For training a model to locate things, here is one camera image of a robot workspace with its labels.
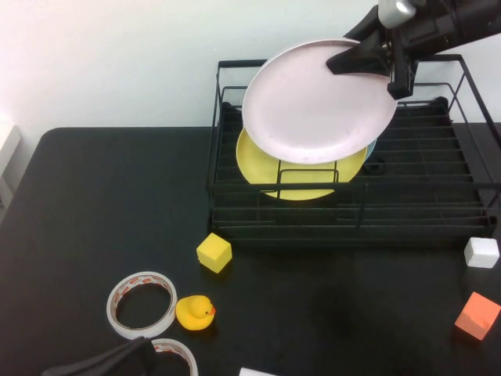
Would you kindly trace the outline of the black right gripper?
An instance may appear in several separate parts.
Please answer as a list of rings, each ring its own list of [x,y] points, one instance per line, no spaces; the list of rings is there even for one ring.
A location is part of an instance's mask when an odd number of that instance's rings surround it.
[[[330,57],[326,66],[333,74],[379,74],[389,77],[388,92],[395,99],[413,93],[419,60],[451,47],[456,39],[454,1],[388,1],[386,29],[374,6],[345,38],[360,41],[349,50]]]

